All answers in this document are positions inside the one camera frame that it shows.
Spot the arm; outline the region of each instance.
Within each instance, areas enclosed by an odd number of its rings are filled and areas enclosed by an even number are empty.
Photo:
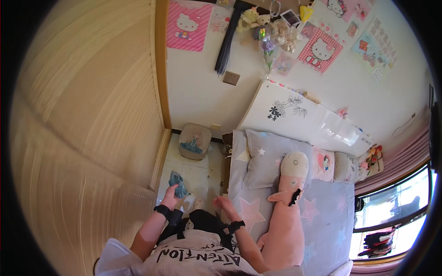
[[[225,197],[217,197],[212,203],[215,207],[221,208],[226,212],[230,221],[242,221],[240,215],[232,205],[232,202]],[[256,272],[263,273],[270,270],[264,263],[263,256],[255,241],[248,233],[246,227],[241,226],[235,231],[236,241],[240,249],[241,257],[244,258]]]
[[[169,187],[161,202],[161,205],[165,205],[170,210],[173,210],[179,200],[179,198],[175,196],[176,187],[178,187],[178,184]],[[165,223],[166,217],[164,215],[153,212],[150,218],[141,226],[140,230],[138,230],[130,250],[140,257],[142,261],[145,261],[152,253]]]

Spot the pink star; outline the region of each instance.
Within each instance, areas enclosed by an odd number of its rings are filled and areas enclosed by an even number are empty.
[[[347,202],[345,202],[345,198],[343,196],[340,196],[339,197],[338,209],[341,210],[341,212],[343,212],[345,207],[347,207]]]
[[[248,203],[246,200],[240,197],[241,213],[240,217],[246,224],[246,229],[250,233],[253,225],[257,222],[265,221],[266,219],[259,213],[259,200],[255,199],[252,203]]]
[[[312,224],[313,217],[319,215],[318,209],[316,209],[316,198],[312,202],[304,199],[305,210],[301,215],[301,218],[309,220],[309,224]]]

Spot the bed sheet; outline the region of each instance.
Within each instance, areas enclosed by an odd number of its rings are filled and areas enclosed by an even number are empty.
[[[233,132],[229,199],[255,241],[267,232],[277,187],[242,189],[249,161],[245,132]],[[312,179],[299,201],[305,236],[305,276],[325,276],[348,261],[354,220],[354,184]]]

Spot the electrical outlet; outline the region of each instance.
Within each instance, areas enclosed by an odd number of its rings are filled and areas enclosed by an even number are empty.
[[[217,125],[217,124],[212,124],[212,125],[210,126],[210,128],[213,129],[213,130],[219,130],[219,129],[221,128],[221,126],[220,126],[220,125]]]
[[[236,85],[238,83],[238,80],[240,79],[240,75],[230,72],[230,71],[226,71],[224,74],[224,79],[222,82],[224,83],[228,83],[231,85]]]

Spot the tile floor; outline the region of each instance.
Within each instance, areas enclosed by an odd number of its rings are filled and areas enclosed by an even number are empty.
[[[215,214],[212,200],[222,194],[220,186],[221,166],[224,158],[221,153],[222,145],[210,142],[206,157],[201,161],[196,161],[181,156],[178,150],[178,138],[178,134],[172,134],[156,204],[160,204],[164,198],[166,189],[169,187],[170,172],[174,170],[184,178],[184,186],[191,193],[177,204],[176,208],[184,213],[183,217],[188,217],[193,211],[194,201],[197,198],[202,198],[206,202],[205,210]]]

